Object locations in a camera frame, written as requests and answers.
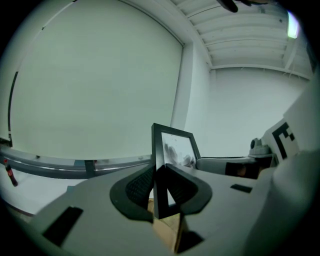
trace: gray surface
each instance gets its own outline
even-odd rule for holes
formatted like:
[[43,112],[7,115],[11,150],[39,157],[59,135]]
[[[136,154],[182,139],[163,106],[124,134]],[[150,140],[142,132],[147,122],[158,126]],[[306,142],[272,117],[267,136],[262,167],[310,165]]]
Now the gray surface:
[[[185,255],[243,255],[246,240],[268,194],[275,168],[263,170],[258,180],[212,174],[209,205],[199,214],[186,217],[190,230],[206,240]],[[251,193],[230,188],[231,183],[252,186]]]
[[[294,230],[311,205],[320,179],[320,151],[301,153],[277,168],[264,169],[257,180],[179,168],[210,184],[213,192],[200,213],[185,217],[189,230],[205,241],[181,254],[266,255]],[[73,205],[84,212],[62,245],[64,250],[80,256],[172,255],[150,223],[128,220],[110,201],[111,186],[138,169],[80,183],[37,214],[33,228],[42,233]],[[233,184],[253,189],[245,193],[231,189]]]
[[[230,222],[241,221],[239,219],[241,218],[239,211],[252,200],[252,194],[259,183],[258,180],[208,173],[188,167],[180,168],[186,173],[190,173],[207,182],[212,189],[212,198],[207,206],[200,213],[185,217],[190,230],[197,232],[202,238],[207,239],[214,234],[219,234],[220,229],[225,229]],[[234,184],[253,189],[251,193],[246,193],[230,188]]]
[[227,163],[249,164],[256,160],[251,157],[245,158],[200,158],[196,161],[196,168],[213,174],[226,174]]
[[272,176],[263,210],[246,242],[245,254],[268,255],[284,241],[307,213],[319,181],[320,150],[302,152],[283,161]]
[[110,200],[112,185],[138,170],[141,170],[140,166],[80,183],[41,210],[31,225],[42,233],[67,207],[75,206],[83,209],[83,213],[62,249],[79,256],[170,255],[150,223],[127,219]]

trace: gray panel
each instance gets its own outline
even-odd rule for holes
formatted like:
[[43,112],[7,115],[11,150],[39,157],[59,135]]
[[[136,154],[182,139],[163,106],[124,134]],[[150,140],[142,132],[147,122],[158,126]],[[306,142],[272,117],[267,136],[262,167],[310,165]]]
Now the gray panel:
[[254,158],[200,158],[196,161],[196,168],[213,174],[226,174],[227,163],[250,164]]

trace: black frame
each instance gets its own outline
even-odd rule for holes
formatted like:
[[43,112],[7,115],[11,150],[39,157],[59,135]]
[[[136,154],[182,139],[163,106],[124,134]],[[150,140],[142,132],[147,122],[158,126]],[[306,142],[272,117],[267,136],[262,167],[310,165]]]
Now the black frame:
[[173,205],[169,207],[169,203],[168,203],[167,186],[166,186],[166,180],[165,180],[166,177],[164,176],[166,166],[165,166],[162,133],[189,138],[193,152],[194,152],[195,161],[201,158],[195,137],[192,133],[184,130],[171,128],[171,127],[164,126],[157,123],[154,123],[152,125],[151,162],[154,165],[154,168],[156,171],[155,173],[156,177],[154,179],[154,187],[153,187],[154,215],[158,219],[163,219],[168,216],[177,214],[179,212],[179,208],[177,205]]

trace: handrail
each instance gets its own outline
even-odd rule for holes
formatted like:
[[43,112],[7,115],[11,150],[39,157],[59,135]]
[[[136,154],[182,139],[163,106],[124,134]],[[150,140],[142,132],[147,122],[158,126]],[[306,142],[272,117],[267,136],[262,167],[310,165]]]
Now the handrail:
[[[55,178],[55,179],[89,179],[86,172],[85,166],[74,166],[74,165],[59,165],[51,163],[39,163],[32,160],[22,159],[21,157],[13,156],[7,152],[0,152],[0,163],[4,163],[4,159],[8,160],[11,168],[14,170],[24,172],[27,174]],[[116,163],[116,164],[106,164],[97,166],[95,169],[95,175],[105,175],[113,172],[117,172],[126,168],[144,166],[150,163],[150,159]]]

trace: white backdrop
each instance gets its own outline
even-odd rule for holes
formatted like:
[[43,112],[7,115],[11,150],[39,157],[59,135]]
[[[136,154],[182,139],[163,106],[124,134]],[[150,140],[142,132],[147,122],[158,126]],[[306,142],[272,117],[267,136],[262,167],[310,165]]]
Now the white backdrop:
[[70,159],[151,154],[152,124],[170,125],[181,53],[139,10],[77,1],[40,33],[21,65],[13,148]]

